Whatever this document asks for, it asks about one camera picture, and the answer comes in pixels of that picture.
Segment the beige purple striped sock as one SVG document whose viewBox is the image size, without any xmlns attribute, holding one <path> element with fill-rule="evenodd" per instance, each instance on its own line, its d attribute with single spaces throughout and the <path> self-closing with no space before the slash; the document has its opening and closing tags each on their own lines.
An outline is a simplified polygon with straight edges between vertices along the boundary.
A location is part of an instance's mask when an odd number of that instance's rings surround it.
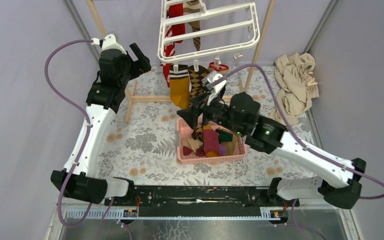
<svg viewBox="0 0 384 240">
<path fill-rule="evenodd" d="M 200 140 L 188 137 L 188 138 L 183 138 L 181 142 L 182 142 L 183 154 L 185 156 L 191 155 L 192 153 L 194 153 L 198 157 L 206 156 L 204 152 L 204 147 L 203 147 L 204 143 L 201 142 Z"/>
</svg>

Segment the green sock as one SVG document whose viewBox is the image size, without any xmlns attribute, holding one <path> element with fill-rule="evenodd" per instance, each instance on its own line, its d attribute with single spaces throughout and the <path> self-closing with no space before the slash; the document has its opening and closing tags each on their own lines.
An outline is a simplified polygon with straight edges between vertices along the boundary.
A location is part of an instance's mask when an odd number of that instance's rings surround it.
<svg viewBox="0 0 384 240">
<path fill-rule="evenodd" d="M 215 130 L 216 133 L 218 133 L 218 142 L 232 142 L 233 141 L 233 134 L 229 131 L 217 128 Z"/>
</svg>

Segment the mustard brown cuffed sock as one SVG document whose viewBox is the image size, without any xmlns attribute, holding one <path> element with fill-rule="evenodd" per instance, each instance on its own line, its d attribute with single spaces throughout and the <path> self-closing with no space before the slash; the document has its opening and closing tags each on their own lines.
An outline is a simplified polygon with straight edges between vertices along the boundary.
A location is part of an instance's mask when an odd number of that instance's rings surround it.
<svg viewBox="0 0 384 240">
<path fill-rule="evenodd" d="M 186 109 L 189 106 L 190 99 L 190 77 L 188 66 L 185 64 L 178 65 L 177 71 L 174 67 L 169 68 L 169 98 L 171 102 L 180 109 Z"/>
</svg>

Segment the wooden hanger stand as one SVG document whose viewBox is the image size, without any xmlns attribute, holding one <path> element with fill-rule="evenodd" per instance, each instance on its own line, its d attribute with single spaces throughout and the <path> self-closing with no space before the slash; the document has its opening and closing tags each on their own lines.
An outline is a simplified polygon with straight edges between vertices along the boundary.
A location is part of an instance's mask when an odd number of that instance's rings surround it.
<svg viewBox="0 0 384 240">
<path fill-rule="evenodd" d="M 98 28 L 99 33 L 102 36 L 104 36 L 104 34 L 106 34 L 107 31 L 106 31 L 106 28 L 104 27 L 102 19 L 101 19 L 100 15 L 98 13 L 98 10 L 97 10 L 97 8 L 95 6 L 94 2 L 97 2 L 97 1 L 98 0 L 86 0 L 86 4 L 87 4 L 87 6 L 89 8 L 89 11 L 90 11 L 90 13 L 92 15 L 92 18 L 93 18 L 94 22 L 95 22 L 95 24 L 96 24 L 96 26 Z M 271 19 L 271 16 L 272 16 L 275 4 L 276 4 L 276 0 L 269 0 L 268 1 L 267 8 L 265 10 L 265 16 L 264 16 L 263 24 L 262 24 L 262 27 L 259 28 L 260 29 L 260 34 L 261 34 L 260 40 L 258 41 L 258 43 L 256 45 L 256 49 L 254 51 L 252 63 L 256 63 L 257 59 L 258 59 L 258 57 L 260 55 L 260 50 L 261 50 L 262 44 L 264 42 L 264 38 L 265 38 L 267 29 L 268 29 L 268 25 L 269 25 L 269 22 L 270 22 L 270 19 Z M 215 59 L 214 59 L 215 63 L 220 63 L 220 59 L 219 59 L 220 55 L 214 56 L 215 57 Z M 178 70 L 179 63 L 176 64 L 176 65 L 173 64 L 174 71 Z M 197 60 L 197 65 L 194 65 L 194 61 L 193 61 L 193 66 L 194 66 L 195 71 L 198 71 L 199 59 Z M 126 96 L 127 96 L 127 99 L 128 99 L 127 113 L 126 113 L 126 117 L 125 117 L 125 122 L 126 123 L 128 123 L 129 120 L 130 120 L 131 113 L 132 113 L 133 103 L 162 103 L 162 102 L 170 102 L 170 96 L 169 95 L 137 95 L 135 93 L 136 92 L 136 88 L 137 88 L 137 81 L 134 80 L 132 87 L 131 88 L 127 87 L 127 89 L 125 90 L 125 93 L 126 93 Z"/>
</svg>

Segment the floral table mat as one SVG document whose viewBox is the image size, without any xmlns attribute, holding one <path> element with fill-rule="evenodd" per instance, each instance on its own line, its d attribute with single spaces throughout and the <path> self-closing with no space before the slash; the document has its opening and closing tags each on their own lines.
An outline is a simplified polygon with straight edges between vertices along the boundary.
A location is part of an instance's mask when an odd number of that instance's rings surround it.
<svg viewBox="0 0 384 240">
<path fill-rule="evenodd" d="M 137 78 L 138 95 L 168 95 L 161 66 Z M 269 116 L 275 105 L 263 75 L 255 70 L 247 91 Z M 314 174 L 287 159 L 257 152 L 247 146 L 241 160 L 182 164 L 177 157 L 178 108 L 171 102 L 140 102 L 132 105 L 125 122 L 127 99 L 98 150 L 97 178 L 121 177 L 136 185 L 268 186 L 272 178 L 301 179 Z"/>
</svg>

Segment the brown argyle sock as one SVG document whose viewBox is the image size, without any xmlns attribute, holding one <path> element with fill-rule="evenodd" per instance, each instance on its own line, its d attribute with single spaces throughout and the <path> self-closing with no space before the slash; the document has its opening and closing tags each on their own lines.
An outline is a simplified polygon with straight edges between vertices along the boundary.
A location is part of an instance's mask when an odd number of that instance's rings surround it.
<svg viewBox="0 0 384 240">
<path fill-rule="evenodd" d="M 204 142 L 206 137 L 210 136 L 212 130 L 210 125 L 200 125 L 192 132 L 191 136 L 194 140 Z"/>
</svg>

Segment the tan plain sock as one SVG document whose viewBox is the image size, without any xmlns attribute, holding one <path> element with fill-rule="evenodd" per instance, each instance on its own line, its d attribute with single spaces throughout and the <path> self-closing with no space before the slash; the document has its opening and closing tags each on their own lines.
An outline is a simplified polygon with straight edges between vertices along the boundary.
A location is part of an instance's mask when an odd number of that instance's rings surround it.
<svg viewBox="0 0 384 240">
<path fill-rule="evenodd" d="M 234 151 L 238 142 L 238 135 L 233 133 L 232 134 L 232 140 L 231 141 L 222 141 L 221 145 L 225 147 L 225 153 L 224 156 L 231 156 L 234 155 Z"/>
</svg>

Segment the dark argyle sock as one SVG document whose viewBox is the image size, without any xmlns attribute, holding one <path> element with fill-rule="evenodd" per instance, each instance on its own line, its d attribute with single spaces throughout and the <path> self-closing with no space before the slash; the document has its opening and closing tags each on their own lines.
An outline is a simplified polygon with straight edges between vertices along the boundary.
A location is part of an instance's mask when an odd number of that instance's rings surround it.
<svg viewBox="0 0 384 240">
<path fill-rule="evenodd" d="M 190 98 L 199 96 L 205 92 L 203 80 L 207 77 L 210 71 L 202 65 L 198 66 L 198 71 L 195 71 L 193 65 L 188 68 L 189 80 L 190 80 Z"/>
</svg>

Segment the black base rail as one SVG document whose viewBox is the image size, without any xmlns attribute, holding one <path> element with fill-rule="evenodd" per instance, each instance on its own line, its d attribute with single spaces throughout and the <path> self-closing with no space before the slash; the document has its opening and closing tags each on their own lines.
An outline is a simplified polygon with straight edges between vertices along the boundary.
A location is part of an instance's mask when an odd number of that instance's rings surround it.
<svg viewBox="0 0 384 240">
<path fill-rule="evenodd" d="M 116 196 L 114 207 L 132 207 L 140 217 L 258 217 L 263 207 L 280 211 L 293 200 L 267 187 L 138 185 Z"/>
</svg>

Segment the beige crumpled cloth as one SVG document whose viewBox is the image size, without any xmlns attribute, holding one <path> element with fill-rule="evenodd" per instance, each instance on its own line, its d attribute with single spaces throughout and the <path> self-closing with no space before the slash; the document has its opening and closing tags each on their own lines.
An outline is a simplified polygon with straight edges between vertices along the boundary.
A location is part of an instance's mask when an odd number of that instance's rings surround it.
<svg viewBox="0 0 384 240">
<path fill-rule="evenodd" d="M 284 113 L 291 126 L 299 123 L 298 116 L 312 107 L 312 99 L 319 97 L 315 66 L 316 60 L 309 53 L 284 54 L 275 60 L 274 78 L 280 86 L 276 100 L 280 107 L 270 113 L 270 119 L 284 125 Z"/>
</svg>

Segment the red white striped sock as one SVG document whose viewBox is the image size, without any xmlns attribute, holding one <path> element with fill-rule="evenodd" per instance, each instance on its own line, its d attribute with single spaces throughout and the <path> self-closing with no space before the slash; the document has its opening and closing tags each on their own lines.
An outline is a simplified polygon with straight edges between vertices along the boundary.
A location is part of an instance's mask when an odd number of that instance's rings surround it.
<svg viewBox="0 0 384 240">
<path fill-rule="evenodd" d="M 165 33 L 165 37 L 169 38 L 169 37 L 173 37 L 173 36 L 174 36 L 173 27 L 169 26 L 167 28 L 166 33 Z M 163 55 L 165 57 L 172 57 L 175 54 L 176 54 L 175 43 L 174 42 L 165 43 L 164 44 L 164 48 L 163 48 Z M 164 78 L 165 78 L 165 81 L 166 81 L 166 84 L 167 84 L 168 88 L 170 87 L 169 75 L 170 75 L 170 66 L 171 65 L 172 65 L 171 63 L 163 63 L 162 64 L 162 72 L 163 72 L 163 75 L 164 75 Z"/>
</svg>

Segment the brown striped sock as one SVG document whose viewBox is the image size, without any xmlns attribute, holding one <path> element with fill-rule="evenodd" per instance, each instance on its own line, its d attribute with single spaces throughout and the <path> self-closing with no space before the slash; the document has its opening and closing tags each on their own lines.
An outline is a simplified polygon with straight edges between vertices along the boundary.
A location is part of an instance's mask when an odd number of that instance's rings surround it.
<svg viewBox="0 0 384 240">
<path fill-rule="evenodd" d="M 189 15 L 194 13 L 199 13 L 201 11 L 201 6 L 198 0 L 191 0 L 182 3 L 183 14 Z M 193 32 L 199 32 L 201 30 L 201 25 L 199 20 L 188 22 L 191 26 Z M 192 39 L 193 45 L 197 51 L 201 50 L 201 37 L 196 36 Z"/>
</svg>

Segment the purple orange striped sock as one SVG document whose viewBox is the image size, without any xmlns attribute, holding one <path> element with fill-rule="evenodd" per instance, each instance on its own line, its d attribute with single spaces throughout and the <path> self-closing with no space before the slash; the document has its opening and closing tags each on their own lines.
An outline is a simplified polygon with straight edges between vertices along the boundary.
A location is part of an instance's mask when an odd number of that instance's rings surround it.
<svg viewBox="0 0 384 240">
<path fill-rule="evenodd" d="M 205 138 L 203 142 L 203 150 L 205 156 L 208 158 L 224 156 L 226 148 L 222 146 L 218 141 L 218 133 L 213 130 L 210 132 L 210 136 Z"/>
</svg>

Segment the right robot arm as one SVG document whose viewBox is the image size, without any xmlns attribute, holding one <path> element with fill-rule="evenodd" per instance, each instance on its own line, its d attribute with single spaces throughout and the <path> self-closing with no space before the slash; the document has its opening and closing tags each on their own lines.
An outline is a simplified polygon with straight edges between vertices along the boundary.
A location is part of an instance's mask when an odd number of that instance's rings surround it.
<svg viewBox="0 0 384 240">
<path fill-rule="evenodd" d="M 272 179 L 267 201 L 273 206 L 295 199 L 323 199 L 334 207 L 352 209 L 361 198 L 360 173 L 366 162 L 332 155 L 300 138 L 273 119 L 260 115 L 260 103 L 245 92 L 235 94 L 229 104 L 210 99 L 205 93 L 192 99 L 192 106 L 177 111 L 190 128 L 214 122 L 241 137 L 261 153 L 288 159 L 314 173 L 301 179 Z"/>
</svg>

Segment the white plastic sock hanger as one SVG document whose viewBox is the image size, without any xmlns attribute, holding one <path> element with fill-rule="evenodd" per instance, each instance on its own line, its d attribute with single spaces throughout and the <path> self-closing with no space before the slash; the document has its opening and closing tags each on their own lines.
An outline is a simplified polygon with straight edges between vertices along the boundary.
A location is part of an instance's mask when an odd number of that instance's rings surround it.
<svg viewBox="0 0 384 240">
<path fill-rule="evenodd" d="M 169 17 L 167 15 L 169 7 L 177 4 L 182 4 L 184 2 L 184 0 L 163 0 L 161 2 L 161 18 L 159 26 L 158 49 L 156 54 L 161 63 L 172 63 L 176 65 L 182 61 L 193 60 L 194 65 L 197 66 L 199 58 L 204 58 L 208 56 L 217 57 L 221 54 L 236 53 L 246 49 L 250 49 L 256 46 L 261 38 L 257 8 L 256 3 L 254 1 L 237 2 L 229 5 L 208 9 L 206 4 L 202 0 L 199 0 L 200 12 L 198 13 L 186 14 L 176 17 Z M 249 19 L 240 22 L 216 26 L 213 28 L 203 29 L 197 32 L 192 31 L 190 33 L 183 33 L 172 37 L 165 37 L 166 31 L 170 26 L 173 27 L 175 25 L 187 24 L 188 22 L 192 21 L 210 20 L 215 17 L 231 14 L 238 11 L 248 12 L 250 14 Z M 244 28 L 248 29 L 250 33 L 249 39 L 244 42 L 225 44 L 199 51 L 195 50 L 187 53 L 173 55 L 170 57 L 164 56 L 164 45 L 169 42 L 175 43 L 178 41 L 193 39 L 194 37 L 204 37 Z"/>
</svg>

